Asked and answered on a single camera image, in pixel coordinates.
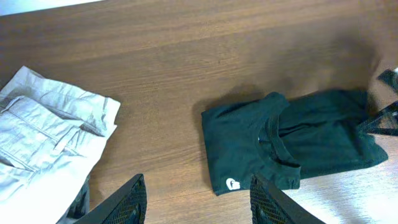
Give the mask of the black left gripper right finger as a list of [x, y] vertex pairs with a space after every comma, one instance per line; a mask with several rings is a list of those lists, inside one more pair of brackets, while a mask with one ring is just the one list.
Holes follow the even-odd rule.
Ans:
[[250, 203], [253, 224], [325, 224], [260, 174], [252, 176]]

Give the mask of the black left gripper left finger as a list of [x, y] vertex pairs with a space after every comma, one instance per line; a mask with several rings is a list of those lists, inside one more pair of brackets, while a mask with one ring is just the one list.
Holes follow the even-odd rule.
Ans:
[[144, 224], [147, 210], [143, 174], [136, 174], [76, 224]]

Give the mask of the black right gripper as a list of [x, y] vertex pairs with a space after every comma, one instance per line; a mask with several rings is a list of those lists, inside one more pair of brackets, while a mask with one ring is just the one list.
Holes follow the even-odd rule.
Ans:
[[[397, 93], [397, 68], [383, 71], [377, 80]], [[397, 101], [361, 123], [358, 128], [364, 133], [397, 136]]]

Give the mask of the dark green t-shirt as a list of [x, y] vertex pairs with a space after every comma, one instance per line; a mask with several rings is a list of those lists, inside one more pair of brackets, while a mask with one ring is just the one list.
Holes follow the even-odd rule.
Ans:
[[201, 114], [211, 186], [247, 190], [259, 174], [281, 190], [302, 179], [376, 166], [387, 153], [360, 130], [364, 90], [328, 90], [287, 100], [280, 93]]

